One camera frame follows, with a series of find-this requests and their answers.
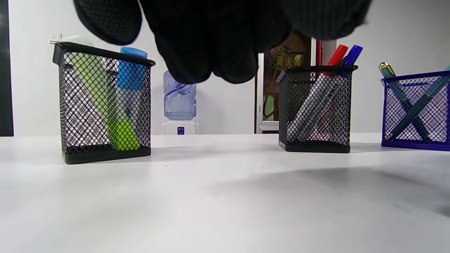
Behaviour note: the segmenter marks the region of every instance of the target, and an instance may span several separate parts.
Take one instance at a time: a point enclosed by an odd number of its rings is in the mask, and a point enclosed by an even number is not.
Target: teal pen
[[[384,78],[396,76],[394,70],[392,69],[392,66],[388,63],[380,63],[378,68]],[[403,91],[403,86],[398,81],[389,82],[388,85],[394,92],[397,99],[400,101],[400,104],[403,107],[405,113],[408,113],[412,109],[413,104],[410,102],[408,95]],[[430,141],[428,130],[425,127],[423,121],[420,119],[420,117],[414,118],[412,124],[416,129],[416,131],[419,133],[422,140]]]
[[[420,114],[420,112],[430,103],[430,101],[447,85],[450,81],[450,76],[439,77],[425,92],[425,94],[420,97],[417,103],[411,108],[411,110],[403,117],[403,119],[398,123],[391,133],[391,136],[387,141],[393,141],[397,138],[410,124],[411,122]]]

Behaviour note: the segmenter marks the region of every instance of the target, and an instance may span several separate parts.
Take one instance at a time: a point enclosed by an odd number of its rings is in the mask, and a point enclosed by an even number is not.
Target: red pole
[[[315,65],[322,66],[323,65],[323,50],[324,44],[320,40],[315,41]]]

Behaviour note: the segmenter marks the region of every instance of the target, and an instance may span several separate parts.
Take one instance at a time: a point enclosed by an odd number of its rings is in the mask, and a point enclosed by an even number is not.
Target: marker
[[[342,60],[341,66],[354,65],[362,51],[363,51],[362,47],[360,47],[358,45],[354,45],[351,48],[350,52],[348,52],[348,55],[346,57],[344,57],[344,59]]]
[[[341,64],[348,47],[340,45],[333,54],[333,57],[328,62],[328,66],[337,66]],[[333,98],[335,86],[340,86],[343,78],[335,80],[336,74],[333,72],[324,72],[319,75],[317,80],[311,87],[311,91],[305,102],[295,116],[295,119],[288,126],[287,141],[294,142],[296,139],[300,142],[305,142],[311,132],[314,130],[314,125],[327,109]]]

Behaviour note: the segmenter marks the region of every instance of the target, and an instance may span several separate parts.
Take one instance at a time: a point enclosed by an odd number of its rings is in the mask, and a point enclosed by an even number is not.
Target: blue label
[[[178,127],[178,135],[183,136],[185,135],[185,127],[184,126],[179,126]]]

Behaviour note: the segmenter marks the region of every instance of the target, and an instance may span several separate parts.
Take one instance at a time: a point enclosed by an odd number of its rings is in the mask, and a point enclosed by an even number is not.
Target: yellow-green highlighter
[[[93,47],[89,39],[82,36],[73,36],[62,41]],[[91,54],[68,53],[67,60],[73,65],[89,98],[104,120],[113,147],[120,151],[139,149],[140,144],[131,125],[131,119],[128,118],[122,104],[108,100],[108,98],[116,98],[115,89],[111,88],[110,79],[103,68],[101,58]]]

